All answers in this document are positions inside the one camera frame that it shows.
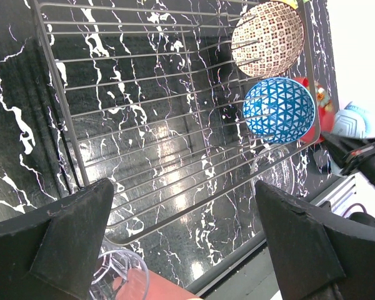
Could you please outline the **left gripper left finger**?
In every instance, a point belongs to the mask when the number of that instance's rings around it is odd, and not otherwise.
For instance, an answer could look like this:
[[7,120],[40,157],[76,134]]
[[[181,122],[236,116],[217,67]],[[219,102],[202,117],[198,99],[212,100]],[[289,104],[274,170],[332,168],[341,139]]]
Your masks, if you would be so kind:
[[0,222],[0,299],[87,299],[113,197],[102,178]]

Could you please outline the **blue triangle pattern bowl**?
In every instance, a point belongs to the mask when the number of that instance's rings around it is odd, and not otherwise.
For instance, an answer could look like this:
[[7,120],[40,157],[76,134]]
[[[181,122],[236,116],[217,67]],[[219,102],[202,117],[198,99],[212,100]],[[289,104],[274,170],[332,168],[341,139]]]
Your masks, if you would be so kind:
[[316,105],[301,83],[287,77],[259,81],[246,94],[242,113],[250,132],[269,143],[301,139],[313,126]]

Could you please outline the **clear glass plate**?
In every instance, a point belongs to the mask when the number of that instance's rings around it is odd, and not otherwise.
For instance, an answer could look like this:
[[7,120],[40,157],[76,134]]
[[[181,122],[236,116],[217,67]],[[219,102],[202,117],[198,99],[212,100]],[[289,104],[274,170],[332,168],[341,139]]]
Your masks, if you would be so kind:
[[257,181],[264,181],[270,185],[282,189],[293,196],[305,198],[309,195],[308,188],[305,187],[305,176],[309,158],[306,153],[298,156],[291,156],[284,161],[270,167],[275,161],[285,158],[290,154],[288,147],[277,144],[265,144],[257,153],[251,165],[251,174],[262,171],[251,179],[251,190],[253,198],[256,197],[255,184]]

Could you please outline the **red floral plate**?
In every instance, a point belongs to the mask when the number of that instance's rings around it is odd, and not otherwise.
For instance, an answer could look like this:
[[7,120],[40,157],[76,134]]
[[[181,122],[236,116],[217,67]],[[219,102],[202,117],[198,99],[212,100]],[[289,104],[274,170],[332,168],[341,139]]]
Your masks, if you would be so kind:
[[[308,91],[310,91],[308,78],[294,77],[293,79],[299,82],[300,84],[302,84],[305,88],[307,88]],[[334,127],[335,110],[334,110],[333,102],[326,89],[324,89],[317,81],[314,82],[314,85],[315,85],[316,96],[317,96],[316,97],[317,108],[318,108],[318,116],[319,116],[321,132],[327,131],[330,133]],[[314,133],[315,133],[315,127],[312,126],[312,128],[301,138],[301,141],[305,143],[309,143],[313,139]],[[324,141],[323,137],[320,136],[315,144],[319,144],[323,141]]]

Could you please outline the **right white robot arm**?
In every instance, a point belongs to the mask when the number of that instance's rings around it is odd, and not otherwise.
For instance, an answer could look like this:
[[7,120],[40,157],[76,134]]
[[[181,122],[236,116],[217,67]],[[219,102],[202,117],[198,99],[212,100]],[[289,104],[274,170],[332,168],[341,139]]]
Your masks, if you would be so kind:
[[[375,188],[375,137],[344,137],[326,131],[321,136],[341,175],[361,173]],[[375,217],[360,202],[347,205],[339,201],[331,211],[345,219],[375,228]]]

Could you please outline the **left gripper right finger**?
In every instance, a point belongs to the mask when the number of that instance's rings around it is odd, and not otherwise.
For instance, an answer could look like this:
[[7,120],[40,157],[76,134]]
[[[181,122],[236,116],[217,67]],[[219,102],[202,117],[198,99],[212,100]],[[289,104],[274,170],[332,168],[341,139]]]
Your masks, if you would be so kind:
[[375,227],[263,181],[255,188],[283,299],[375,299]]

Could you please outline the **red white patterned bowl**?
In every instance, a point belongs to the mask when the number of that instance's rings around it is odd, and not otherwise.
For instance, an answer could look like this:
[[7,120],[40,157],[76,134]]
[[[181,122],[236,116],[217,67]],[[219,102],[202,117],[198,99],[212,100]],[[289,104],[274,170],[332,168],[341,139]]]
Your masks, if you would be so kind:
[[296,9],[282,1],[254,6],[232,32],[232,59],[252,78],[272,78],[286,72],[303,49],[303,21]]

